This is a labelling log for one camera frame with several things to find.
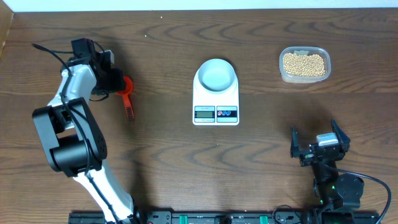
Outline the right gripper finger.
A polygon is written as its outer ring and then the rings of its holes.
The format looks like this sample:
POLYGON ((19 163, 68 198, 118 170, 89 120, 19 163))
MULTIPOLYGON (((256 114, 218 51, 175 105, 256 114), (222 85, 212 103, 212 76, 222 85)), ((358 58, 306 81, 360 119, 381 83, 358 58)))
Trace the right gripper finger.
POLYGON ((340 129, 334 119, 331 120, 332 131, 336 134, 336 138, 344 152, 348 152, 351 139, 340 129))
POLYGON ((297 135, 297 130, 295 127, 291 128, 292 132, 292 140, 291 140, 291 146, 290 146, 290 156, 291 157, 299 157, 300 156, 300 146, 298 142, 298 135, 297 135))

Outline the red plastic measuring scoop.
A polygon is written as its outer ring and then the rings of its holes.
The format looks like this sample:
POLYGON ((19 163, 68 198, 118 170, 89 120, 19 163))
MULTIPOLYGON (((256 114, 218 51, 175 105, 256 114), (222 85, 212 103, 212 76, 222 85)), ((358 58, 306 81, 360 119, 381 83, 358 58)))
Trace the red plastic measuring scoop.
POLYGON ((132 103, 130 101, 129 96, 132 93, 134 86, 133 86, 132 80, 129 77, 124 76, 124 81, 126 83, 126 88, 122 91, 117 91, 117 94, 123 98, 124 108, 125 108, 128 120, 133 121, 134 120, 134 111, 133 111, 132 103))

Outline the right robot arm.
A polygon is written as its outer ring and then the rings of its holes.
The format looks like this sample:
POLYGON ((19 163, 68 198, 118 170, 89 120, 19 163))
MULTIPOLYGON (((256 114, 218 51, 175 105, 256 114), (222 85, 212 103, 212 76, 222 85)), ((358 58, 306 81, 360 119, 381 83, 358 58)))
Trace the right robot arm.
POLYGON ((301 150, 298 134, 291 129, 290 156, 297 157, 302 167, 310 166, 313 172, 313 190, 321 205, 305 212, 302 223, 355 223, 354 209, 359 208, 363 195, 362 178, 337 171, 336 162, 348 152, 350 138, 331 120, 332 132, 317 136, 316 143, 301 150))

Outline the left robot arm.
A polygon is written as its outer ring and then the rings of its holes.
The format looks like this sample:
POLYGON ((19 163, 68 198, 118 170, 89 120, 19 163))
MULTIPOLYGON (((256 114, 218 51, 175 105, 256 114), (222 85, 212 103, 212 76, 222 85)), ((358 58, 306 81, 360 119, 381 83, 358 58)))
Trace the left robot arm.
POLYGON ((106 141, 88 106, 91 95, 124 90, 124 77, 114 68, 110 50, 73 54, 63 63, 54 98, 32 114, 47 161, 88 191, 105 223, 144 223, 133 197, 109 168, 106 141))

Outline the white digital kitchen scale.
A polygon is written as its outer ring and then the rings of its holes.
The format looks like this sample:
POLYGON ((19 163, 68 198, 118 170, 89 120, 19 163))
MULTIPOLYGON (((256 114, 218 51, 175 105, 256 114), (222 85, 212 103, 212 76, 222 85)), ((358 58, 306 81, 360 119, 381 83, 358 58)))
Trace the white digital kitchen scale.
POLYGON ((192 123, 197 126, 236 126, 240 122, 239 86, 236 83, 226 91, 213 92, 193 80, 192 123))

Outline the grey round bowl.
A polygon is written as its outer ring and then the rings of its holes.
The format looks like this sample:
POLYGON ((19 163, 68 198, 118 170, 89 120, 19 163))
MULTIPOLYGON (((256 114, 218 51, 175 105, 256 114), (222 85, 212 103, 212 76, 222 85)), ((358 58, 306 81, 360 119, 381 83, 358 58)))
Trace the grey round bowl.
POLYGON ((208 91, 226 91, 237 79, 233 66, 220 58, 207 60, 198 69, 198 81, 208 91))

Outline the pile of soybeans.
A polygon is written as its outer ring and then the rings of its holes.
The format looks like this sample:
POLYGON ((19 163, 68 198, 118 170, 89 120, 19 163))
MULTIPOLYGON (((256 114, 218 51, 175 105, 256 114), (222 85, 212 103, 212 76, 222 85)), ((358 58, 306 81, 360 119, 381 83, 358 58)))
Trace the pile of soybeans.
POLYGON ((325 63, 320 55, 287 53, 282 57, 283 69, 292 76, 320 77, 326 74, 325 63))

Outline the clear plastic bean container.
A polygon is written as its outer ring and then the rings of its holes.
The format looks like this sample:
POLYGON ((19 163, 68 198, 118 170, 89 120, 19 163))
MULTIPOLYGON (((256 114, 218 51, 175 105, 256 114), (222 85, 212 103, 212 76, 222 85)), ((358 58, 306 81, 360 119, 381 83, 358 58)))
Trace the clear plastic bean container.
POLYGON ((322 82, 331 74, 331 58, 323 48, 287 47, 280 53, 279 70, 286 83, 322 82))

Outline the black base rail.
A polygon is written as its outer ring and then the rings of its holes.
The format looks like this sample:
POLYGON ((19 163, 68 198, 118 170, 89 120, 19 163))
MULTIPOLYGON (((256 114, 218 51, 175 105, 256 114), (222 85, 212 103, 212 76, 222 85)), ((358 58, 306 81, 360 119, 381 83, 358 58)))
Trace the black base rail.
POLYGON ((153 211, 141 220, 126 218, 118 223, 143 224, 274 224, 274 223, 376 223, 379 215, 373 212, 337 213, 324 212, 315 217, 312 212, 304 214, 288 210, 277 210, 265 213, 177 213, 170 211, 153 211))

